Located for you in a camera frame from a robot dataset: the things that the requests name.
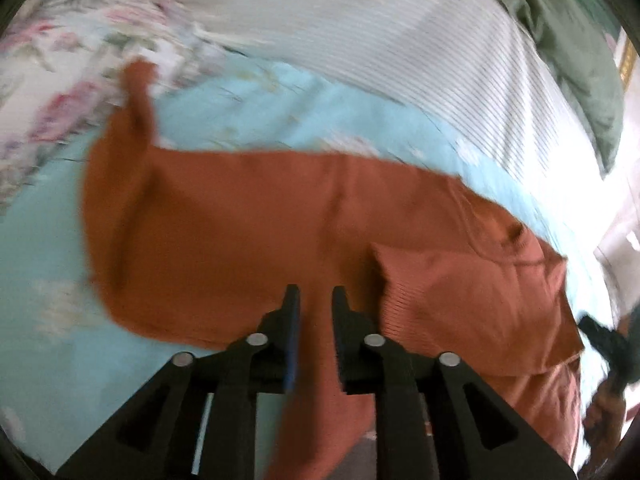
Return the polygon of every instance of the rust-colored garment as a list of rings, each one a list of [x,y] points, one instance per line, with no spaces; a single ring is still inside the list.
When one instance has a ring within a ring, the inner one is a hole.
[[[330,298],[412,351],[458,352],[567,460],[580,338],[564,261],[458,179],[351,155],[186,153],[152,145],[148,67],[90,153],[82,218],[116,322],[220,348],[302,290],[300,375],[269,477],[319,480],[370,428],[337,379]]]

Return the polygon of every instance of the floral pillow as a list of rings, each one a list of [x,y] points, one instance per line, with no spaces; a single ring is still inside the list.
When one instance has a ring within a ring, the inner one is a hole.
[[[70,134],[120,102],[120,69],[139,56],[158,65],[159,93],[216,72],[224,54],[176,0],[111,0],[0,40],[0,210]]]

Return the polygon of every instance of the green cloth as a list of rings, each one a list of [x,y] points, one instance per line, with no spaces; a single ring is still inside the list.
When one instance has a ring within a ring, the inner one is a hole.
[[[529,31],[591,139],[602,173],[615,162],[624,91],[602,30],[576,0],[499,0]]]

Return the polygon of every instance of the light blue bedsheet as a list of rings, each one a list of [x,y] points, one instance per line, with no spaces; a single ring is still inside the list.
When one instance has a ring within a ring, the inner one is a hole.
[[[165,146],[335,149],[460,174],[569,257],[567,295],[576,316],[584,311],[611,324],[600,267],[570,229],[451,127],[416,108],[283,63],[229,55],[223,76],[160,99],[157,111]],[[97,135],[78,137],[50,161],[0,226],[0,420],[25,452],[54,470],[172,354],[187,349],[117,327],[86,285],[78,189],[82,158]],[[602,360],[587,350],[583,403],[603,374]],[[259,399],[257,477],[281,406],[277,396]]]

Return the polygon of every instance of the gold trim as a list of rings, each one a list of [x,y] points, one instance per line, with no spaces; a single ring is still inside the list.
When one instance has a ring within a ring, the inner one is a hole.
[[[634,66],[636,65],[636,58],[638,54],[634,48],[634,44],[631,43],[629,38],[626,38],[625,42],[625,50],[622,54],[622,61],[620,62],[620,79],[622,79],[622,86],[626,90],[629,88],[629,83],[631,82],[631,75],[634,71]]]

